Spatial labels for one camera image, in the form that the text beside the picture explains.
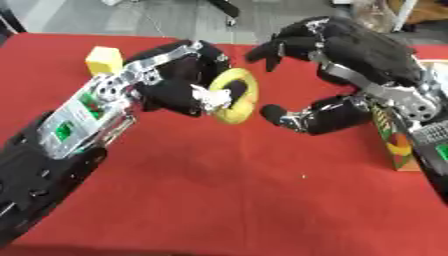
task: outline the yellow block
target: yellow block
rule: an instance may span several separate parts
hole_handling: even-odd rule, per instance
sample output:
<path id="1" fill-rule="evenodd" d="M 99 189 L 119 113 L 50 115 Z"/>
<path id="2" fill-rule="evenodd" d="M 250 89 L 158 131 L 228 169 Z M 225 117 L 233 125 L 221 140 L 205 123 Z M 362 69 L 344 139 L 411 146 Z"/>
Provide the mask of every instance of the yellow block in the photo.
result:
<path id="1" fill-rule="evenodd" d="M 90 73 L 117 73 L 123 68 L 123 58 L 117 48 L 96 46 L 86 58 Z"/>

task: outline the yellow ring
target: yellow ring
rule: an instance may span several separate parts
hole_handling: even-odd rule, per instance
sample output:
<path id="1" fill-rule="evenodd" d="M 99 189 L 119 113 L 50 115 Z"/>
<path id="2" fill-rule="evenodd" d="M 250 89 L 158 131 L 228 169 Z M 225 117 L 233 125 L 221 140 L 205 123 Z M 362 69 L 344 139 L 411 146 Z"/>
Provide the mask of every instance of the yellow ring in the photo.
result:
<path id="1" fill-rule="evenodd" d="M 247 90 L 231 108 L 221 108 L 213 116 L 227 124 L 240 124 L 249 118 L 258 101 L 258 83 L 252 74 L 242 68 L 232 68 L 220 74 L 210 85 L 210 91 L 218 91 L 235 80 L 243 81 Z"/>

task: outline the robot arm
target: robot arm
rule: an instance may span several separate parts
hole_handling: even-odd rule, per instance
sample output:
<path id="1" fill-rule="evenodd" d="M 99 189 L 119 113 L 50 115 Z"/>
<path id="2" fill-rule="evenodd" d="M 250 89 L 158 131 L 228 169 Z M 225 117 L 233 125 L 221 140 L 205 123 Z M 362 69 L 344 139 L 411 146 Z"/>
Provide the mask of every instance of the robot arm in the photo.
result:
<path id="1" fill-rule="evenodd" d="M 194 68 L 186 72 L 185 62 Z M 203 41 L 151 49 L 118 74 L 93 77 L 9 139 L 0 150 L 0 247 L 49 214 L 105 160 L 109 143 L 135 122 L 136 104 L 192 116 L 229 106 L 238 88 L 207 90 L 229 68 L 228 58 Z"/>
<path id="2" fill-rule="evenodd" d="M 268 121 L 318 135 L 368 121 L 371 107 L 379 106 L 407 135 L 426 176 L 448 202 L 448 66 L 424 66 L 407 46 L 335 17 L 290 25 L 246 59 L 266 59 L 269 72 L 285 56 L 318 63 L 318 77 L 354 92 L 315 101 L 298 112 L 264 106 L 261 114 Z"/>

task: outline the chair leg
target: chair leg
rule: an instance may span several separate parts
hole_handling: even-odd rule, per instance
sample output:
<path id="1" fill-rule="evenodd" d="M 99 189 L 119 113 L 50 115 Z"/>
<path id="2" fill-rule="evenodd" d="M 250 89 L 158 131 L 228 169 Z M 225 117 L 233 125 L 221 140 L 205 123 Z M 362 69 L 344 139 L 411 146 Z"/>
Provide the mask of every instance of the chair leg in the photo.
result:
<path id="1" fill-rule="evenodd" d="M 208 0 L 211 4 L 216 6 L 216 8 L 223 11 L 228 16 L 233 19 L 238 18 L 240 16 L 240 9 L 235 5 L 231 4 L 228 0 Z"/>
<path id="2" fill-rule="evenodd" d="M 0 15 L 17 33 L 26 32 L 26 29 L 22 26 L 4 0 L 0 1 Z"/>

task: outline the red tablecloth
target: red tablecloth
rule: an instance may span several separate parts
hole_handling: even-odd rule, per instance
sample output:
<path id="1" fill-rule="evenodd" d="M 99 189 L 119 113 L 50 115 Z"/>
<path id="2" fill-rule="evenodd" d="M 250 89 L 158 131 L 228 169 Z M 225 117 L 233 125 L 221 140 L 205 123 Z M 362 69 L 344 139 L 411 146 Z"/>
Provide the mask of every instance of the red tablecloth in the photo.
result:
<path id="1" fill-rule="evenodd" d="M 169 41 L 15 36 L 0 49 L 0 141 L 89 79 L 84 58 L 95 45 L 130 56 Z M 266 74 L 262 63 L 244 63 L 248 46 L 222 49 L 258 78 L 261 104 L 299 109 L 340 90 L 318 80 L 313 64 L 286 60 Z M 419 50 L 448 58 L 447 46 Z M 85 184 L 0 254 L 447 255 L 448 209 L 422 174 L 389 166 L 371 124 L 309 137 L 257 113 L 240 126 L 148 113 Z"/>

